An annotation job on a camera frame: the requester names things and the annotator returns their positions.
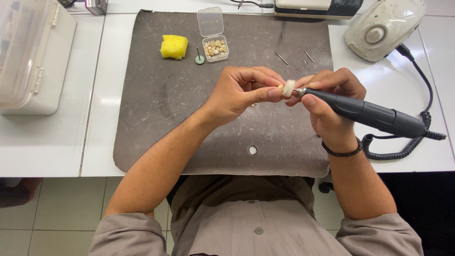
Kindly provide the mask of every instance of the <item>clear plastic container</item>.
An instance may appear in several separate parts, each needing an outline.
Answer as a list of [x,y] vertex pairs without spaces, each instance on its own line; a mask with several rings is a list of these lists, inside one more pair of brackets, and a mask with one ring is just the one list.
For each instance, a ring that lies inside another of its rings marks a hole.
[[0,113],[55,112],[76,21],[56,0],[0,0],[0,10]]
[[223,14],[220,7],[211,7],[197,12],[197,21],[199,23],[199,30],[202,40],[202,48],[205,49],[204,44],[209,41],[224,41],[227,51],[223,52],[223,56],[219,53],[214,56],[206,56],[208,62],[225,60],[229,56],[229,46],[226,37],[221,35],[224,31]]

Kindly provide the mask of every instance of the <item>white table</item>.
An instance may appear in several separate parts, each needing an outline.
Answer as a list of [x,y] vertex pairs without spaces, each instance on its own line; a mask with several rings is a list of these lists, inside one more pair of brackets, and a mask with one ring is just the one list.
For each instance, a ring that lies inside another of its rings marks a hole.
[[[359,13],[374,0],[364,0]],[[76,3],[69,11],[77,20],[76,34],[65,76],[61,101],[51,116],[0,115],[1,177],[77,177],[124,175],[112,158],[126,72],[131,33],[140,9],[197,12],[220,6],[224,13],[269,15],[271,9],[237,5],[228,0],[148,1],[110,0],[108,15],[93,16]],[[455,170],[450,135],[455,134],[455,95],[452,60],[455,50],[455,2],[427,1],[427,16],[404,43],[427,75],[435,98],[430,112],[431,130],[449,134],[445,141],[424,139],[407,158],[375,162],[377,172]],[[428,102],[428,91],[412,64],[393,52],[378,62],[364,61],[345,44],[343,34],[353,20],[329,20],[334,69],[349,68],[367,88],[366,100],[418,116]],[[358,137],[380,135],[363,125],[355,126]],[[409,140],[375,140],[376,153],[400,151]]]

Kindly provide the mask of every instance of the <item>felt polishing wheel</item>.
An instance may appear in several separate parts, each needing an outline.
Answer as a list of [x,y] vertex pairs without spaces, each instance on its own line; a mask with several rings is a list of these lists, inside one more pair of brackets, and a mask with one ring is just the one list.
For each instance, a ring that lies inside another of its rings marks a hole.
[[205,58],[202,55],[196,56],[196,59],[194,60],[198,65],[202,65],[205,62]]

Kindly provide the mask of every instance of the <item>wrist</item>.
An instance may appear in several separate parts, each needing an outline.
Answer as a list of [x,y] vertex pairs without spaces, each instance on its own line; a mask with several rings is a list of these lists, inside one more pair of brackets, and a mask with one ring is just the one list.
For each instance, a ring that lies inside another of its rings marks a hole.
[[325,146],[330,149],[330,151],[340,154],[351,153],[355,151],[359,146],[354,133],[348,136],[344,136],[342,139],[330,140],[322,138],[322,140],[324,141]]
[[192,115],[192,118],[200,129],[207,130],[209,133],[220,126],[217,124],[212,115],[209,112],[205,111],[203,107],[198,109]]

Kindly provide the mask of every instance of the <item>gray shirt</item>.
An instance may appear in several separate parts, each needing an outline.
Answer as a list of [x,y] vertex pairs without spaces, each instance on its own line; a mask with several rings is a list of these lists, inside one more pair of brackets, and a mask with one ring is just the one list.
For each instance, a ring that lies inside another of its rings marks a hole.
[[[190,176],[172,201],[173,256],[423,255],[421,240],[398,214],[343,219],[333,238],[315,219],[302,177]],[[89,255],[166,253],[159,223],[144,214],[101,220]]]

